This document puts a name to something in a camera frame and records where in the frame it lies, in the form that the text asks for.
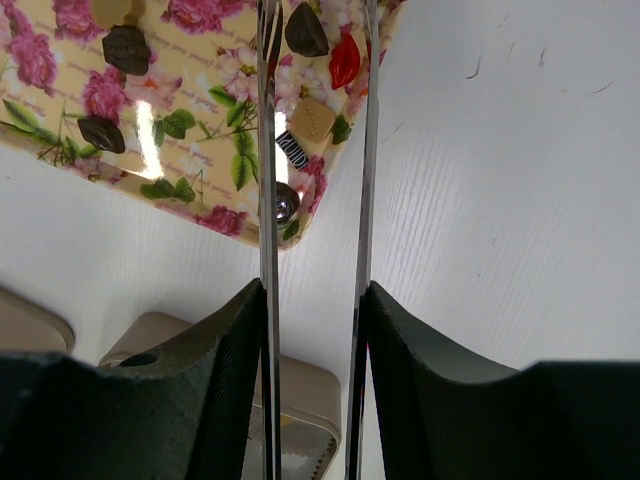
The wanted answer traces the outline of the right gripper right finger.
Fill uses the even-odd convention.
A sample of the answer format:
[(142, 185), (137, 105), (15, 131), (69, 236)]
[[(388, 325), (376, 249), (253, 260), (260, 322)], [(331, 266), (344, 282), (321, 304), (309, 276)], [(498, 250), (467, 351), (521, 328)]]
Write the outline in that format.
[(635, 479), (639, 365), (483, 357), (381, 285), (367, 337), (389, 479)]

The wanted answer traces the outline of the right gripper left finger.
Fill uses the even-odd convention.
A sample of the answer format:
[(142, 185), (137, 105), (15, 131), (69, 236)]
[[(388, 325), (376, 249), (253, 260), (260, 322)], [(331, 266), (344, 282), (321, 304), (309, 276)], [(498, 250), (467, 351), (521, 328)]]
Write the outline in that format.
[(264, 323), (253, 280), (112, 368), (59, 353), (3, 354), (2, 477), (239, 478)]

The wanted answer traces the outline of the metal tongs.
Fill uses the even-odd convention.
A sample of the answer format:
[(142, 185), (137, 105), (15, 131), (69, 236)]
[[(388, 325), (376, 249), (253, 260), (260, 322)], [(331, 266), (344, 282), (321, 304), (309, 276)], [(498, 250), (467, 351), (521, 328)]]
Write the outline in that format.
[[(379, 127), (380, 38), (378, 3), (362, 3), (368, 52), (368, 96), (365, 122), (364, 160), (360, 200), (358, 256), (350, 360), (348, 424), (345, 440), (345, 477), (362, 477), (362, 429), (365, 401), (367, 338), (364, 316), (371, 284), (373, 210)], [(282, 3), (260, 1), (257, 19), (258, 73), (258, 159), (259, 167), (259, 248), (260, 280), (265, 292), (267, 323), (261, 347), (261, 388), (263, 421), (263, 477), (280, 479), (281, 400), (279, 272), (275, 155), (275, 70), (283, 36)]]

